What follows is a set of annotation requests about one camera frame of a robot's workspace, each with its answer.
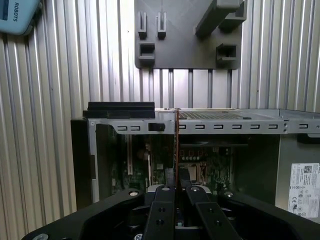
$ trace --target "regulatory label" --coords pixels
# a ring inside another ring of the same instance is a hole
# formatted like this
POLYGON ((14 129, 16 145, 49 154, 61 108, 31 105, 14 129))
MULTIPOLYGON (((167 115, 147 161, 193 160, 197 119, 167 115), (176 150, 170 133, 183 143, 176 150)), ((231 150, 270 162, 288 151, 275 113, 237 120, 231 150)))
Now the regulatory label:
POLYGON ((319 163, 292 164, 288 211, 308 219, 317 218, 319 201, 319 163))

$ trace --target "circuit board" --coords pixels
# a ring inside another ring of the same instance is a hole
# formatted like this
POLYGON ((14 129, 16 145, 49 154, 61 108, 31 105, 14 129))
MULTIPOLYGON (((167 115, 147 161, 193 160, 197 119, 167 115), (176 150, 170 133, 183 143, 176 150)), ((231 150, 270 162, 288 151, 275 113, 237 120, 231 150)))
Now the circuit board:
POLYGON ((230 185, 232 148, 182 147, 179 167, 188 169, 192 184, 206 186, 217 194, 230 185))
MULTIPOLYGON (((165 169, 173 167, 173 135, 120 135, 109 131, 116 141, 112 158, 112 194, 123 189, 146 191, 148 186, 165 184, 165 169)), ((232 175, 231 147, 181 147, 179 168, 188 169, 194 185, 208 187, 213 194, 227 189, 232 175)))

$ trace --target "blue device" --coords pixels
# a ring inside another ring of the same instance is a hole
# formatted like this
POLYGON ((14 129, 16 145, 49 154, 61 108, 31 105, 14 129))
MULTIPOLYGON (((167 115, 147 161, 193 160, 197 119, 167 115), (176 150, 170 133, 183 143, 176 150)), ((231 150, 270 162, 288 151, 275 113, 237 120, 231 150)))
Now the blue device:
POLYGON ((27 35, 41 8, 40 0, 0 0, 0 32, 27 35))

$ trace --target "corrugated metal wall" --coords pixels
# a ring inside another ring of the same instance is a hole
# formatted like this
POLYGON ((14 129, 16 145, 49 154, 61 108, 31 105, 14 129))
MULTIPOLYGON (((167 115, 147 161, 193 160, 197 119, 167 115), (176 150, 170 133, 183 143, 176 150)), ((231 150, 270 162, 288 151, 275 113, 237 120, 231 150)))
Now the corrugated metal wall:
POLYGON ((136 69, 133 9, 44 0, 32 34, 0 35, 0 240, 76 210, 70 119, 88 101, 320 112, 320 1, 249 0, 229 72, 136 69))

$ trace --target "ventilation grille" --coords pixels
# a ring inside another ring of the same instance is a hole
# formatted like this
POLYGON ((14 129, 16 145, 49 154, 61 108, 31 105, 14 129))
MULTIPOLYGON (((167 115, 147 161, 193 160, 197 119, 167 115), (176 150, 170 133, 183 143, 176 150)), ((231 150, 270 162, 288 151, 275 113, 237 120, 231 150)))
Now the ventilation grille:
POLYGON ((215 119, 215 120, 225 120, 225 119, 242 119, 241 116, 228 112, 228 111, 185 111, 179 113, 180 119, 215 119))

